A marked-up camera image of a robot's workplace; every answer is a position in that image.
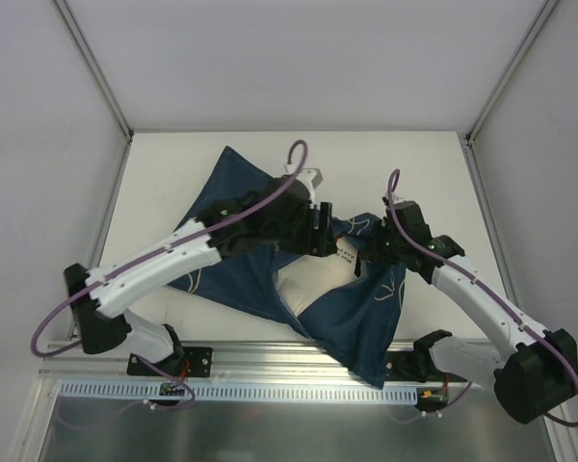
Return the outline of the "blue whale pillowcase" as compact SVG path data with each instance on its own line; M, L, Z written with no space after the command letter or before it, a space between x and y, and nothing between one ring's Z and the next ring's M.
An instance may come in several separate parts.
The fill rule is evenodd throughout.
M228 146L184 219L195 217L216 200L262 191L272 179ZM185 274L170 285L240 312L286 324L379 389L384 380L378 363L399 323L406 270L363 259L366 238L378 219L371 213L349 219L331 216L335 245L345 237L357 249L361 272L355 282L328 292L299 316L279 297L276 276L304 255L282 251L275 244L263 244L251 253Z

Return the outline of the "cream white pillow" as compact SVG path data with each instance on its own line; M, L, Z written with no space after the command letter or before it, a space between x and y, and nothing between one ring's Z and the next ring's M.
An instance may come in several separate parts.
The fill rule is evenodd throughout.
M304 255L278 271L276 291L295 316L328 292L359 278L357 249L345 237L337 241L336 248L327 257Z

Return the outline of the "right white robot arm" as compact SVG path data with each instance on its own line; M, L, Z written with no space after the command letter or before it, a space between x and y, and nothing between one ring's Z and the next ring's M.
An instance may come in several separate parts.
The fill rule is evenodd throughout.
M384 204L386 215L374 226L366 257L419 274L454 301L490 342L476 346L437 330L415 342L414 372L425 380L447 372L490 390L521 424L550 418L552 409L578 398L574 338L563 329L549 330L496 293L453 239L432 235L417 203Z

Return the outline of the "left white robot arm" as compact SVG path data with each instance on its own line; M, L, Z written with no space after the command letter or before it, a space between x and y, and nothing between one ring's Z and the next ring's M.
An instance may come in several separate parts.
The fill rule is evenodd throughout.
M294 166L285 170L262 191L214 201L169 237L116 265L68 267L64 277L84 352L95 355L123 347L140 374L178 375L188 355L175 330L131 312L135 301L185 274L263 244L301 255L334 253L331 205L315 202L321 171Z

